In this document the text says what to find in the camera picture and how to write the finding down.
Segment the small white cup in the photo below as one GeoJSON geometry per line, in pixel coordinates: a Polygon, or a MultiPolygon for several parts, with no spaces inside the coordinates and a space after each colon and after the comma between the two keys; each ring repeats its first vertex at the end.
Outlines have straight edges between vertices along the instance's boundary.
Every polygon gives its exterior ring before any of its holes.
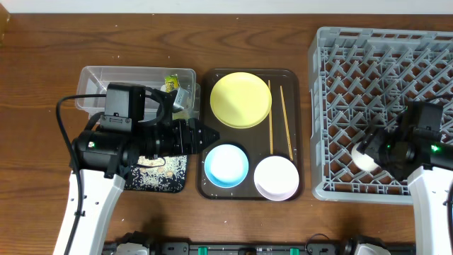
{"type": "Polygon", "coordinates": [[[370,156],[367,154],[362,154],[358,151],[358,147],[361,145],[357,143],[351,151],[352,161],[356,167],[358,167],[361,171],[372,172],[376,170],[379,165],[376,164],[370,156]]]}

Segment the blue bowl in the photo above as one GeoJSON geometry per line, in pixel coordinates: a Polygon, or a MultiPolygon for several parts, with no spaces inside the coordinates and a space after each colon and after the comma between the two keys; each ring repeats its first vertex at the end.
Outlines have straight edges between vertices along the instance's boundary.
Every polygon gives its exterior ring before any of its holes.
{"type": "Polygon", "coordinates": [[[239,147],[221,144],[211,149],[204,160],[204,173],[219,188],[233,188],[248,175],[248,157],[239,147]]]}

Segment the yellow plate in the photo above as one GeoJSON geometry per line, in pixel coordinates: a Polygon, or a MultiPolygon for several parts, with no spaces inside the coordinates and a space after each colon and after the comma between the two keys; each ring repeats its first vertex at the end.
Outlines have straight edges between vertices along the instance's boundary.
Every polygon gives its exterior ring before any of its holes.
{"type": "Polygon", "coordinates": [[[254,127],[265,120],[272,108],[268,85],[255,74],[234,72],[212,87],[210,108],[223,124],[236,129],[254,127]]]}

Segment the pink bowl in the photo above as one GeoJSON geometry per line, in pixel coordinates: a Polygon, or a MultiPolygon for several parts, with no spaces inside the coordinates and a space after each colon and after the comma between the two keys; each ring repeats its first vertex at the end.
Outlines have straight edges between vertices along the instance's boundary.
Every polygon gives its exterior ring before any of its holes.
{"type": "Polygon", "coordinates": [[[258,163],[253,180],[257,191],[264,198],[284,201],[297,192],[299,172],[290,160],[280,156],[269,156],[258,163]]]}

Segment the green snack wrapper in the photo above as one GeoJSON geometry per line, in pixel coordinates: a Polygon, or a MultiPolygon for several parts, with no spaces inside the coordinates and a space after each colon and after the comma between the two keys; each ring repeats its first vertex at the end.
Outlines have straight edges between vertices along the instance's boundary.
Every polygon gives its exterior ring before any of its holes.
{"type": "Polygon", "coordinates": [[[180,87],[177,74],[168,75],[165,77],[165,92],[169,93],[177,90],[180,87]]]}

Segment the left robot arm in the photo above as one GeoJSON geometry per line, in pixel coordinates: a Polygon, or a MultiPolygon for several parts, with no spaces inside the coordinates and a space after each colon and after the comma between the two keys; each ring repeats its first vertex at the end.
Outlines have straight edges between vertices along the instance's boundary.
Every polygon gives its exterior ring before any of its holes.
{"type": "Polygon", "coordinates": [[[87,125],[69,145],[69,195],[54,253],[102,252],[111,215],[140,157],[199,154],[219,138],[196,118],[128,132],[87,125]]]}

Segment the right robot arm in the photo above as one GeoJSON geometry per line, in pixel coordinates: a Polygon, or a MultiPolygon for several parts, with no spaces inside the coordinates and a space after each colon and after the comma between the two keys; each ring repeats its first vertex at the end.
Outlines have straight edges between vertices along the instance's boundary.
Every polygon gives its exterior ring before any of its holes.
{"type": "Polygon", "coordinates": [[[452,253],[452,146],[433,130],[378,128],[352,151],[362,171],[388,171],[406,181],[413,200],[417,254],[452,253]]]}

